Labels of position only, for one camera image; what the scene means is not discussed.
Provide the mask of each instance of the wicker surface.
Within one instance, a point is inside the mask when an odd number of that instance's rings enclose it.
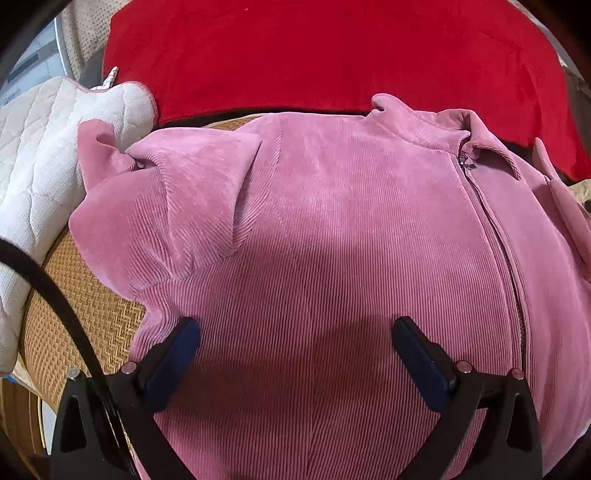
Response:
[[[234,130],[253,118],[228,120],[212,128]],[[115,372],[127,360],[144,307],[103,286],[82,260],[67,230],[54,243],[43,267],[77,313],[103,370]],[[65,328],[37,292],[27,300],[20,353],[41,397],[57,411],[68,368],[76,365],[86,371],[86,366]]]

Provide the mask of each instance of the quilted fabric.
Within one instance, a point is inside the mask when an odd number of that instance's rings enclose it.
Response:
[[[57,77],[0,109],[0,236],[42,263],[85,196],[77,165],[78,124],[101,119],[115,126],[120,149],[152,130],[157,111],[140,83],[87,90]],[[17,359],[24,303],[30,287],[0,265],[0,374]]]

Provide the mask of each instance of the zipper pull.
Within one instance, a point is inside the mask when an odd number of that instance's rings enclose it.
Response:
[[[466,155],[464,152],[461,152],[457,157],[457,160],[460,163],[460,167],[462,168],[462,170],[464,172],[466,170],[474,170],[476,168],[475,163],[466,163],[467,159],[468,159],[468,155]]]

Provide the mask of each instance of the metal bolt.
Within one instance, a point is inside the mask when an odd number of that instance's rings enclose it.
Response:
[[[70,380],[75,380],[80,375],[80,369],[78,367],[70,367],[67,375]]]
[[[525,378],[525,373],[523,373],[523,370],[520,370],[519,368],[512,368],[511,376],[513,376],[513,378],[516,380],[523,380]]]
[[[137,368],[138,368],[137,363],[127,362],[127,363],[123,364],[123,366],[121,367],[121,372],[125,375],[131,375],[133,372],[136,371]]]
[[[460,360],[456,363],[456,368],[463,374],[469,374],[472,371],[472,365],[465,360]]]

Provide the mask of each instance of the pink corduroy jacket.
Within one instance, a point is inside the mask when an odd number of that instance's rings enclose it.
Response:
[[[163,129],[125,153],[111,125],[80,125],[70,230],[146,306],[130,357],[201,322],[156,416],[200,480],[395,478],[437,421],[392,350],[401,315],[479,371],[525,370],[545,471],[591,417],[590,222],[542,142],[534,168],[474,112],[373,103]]]

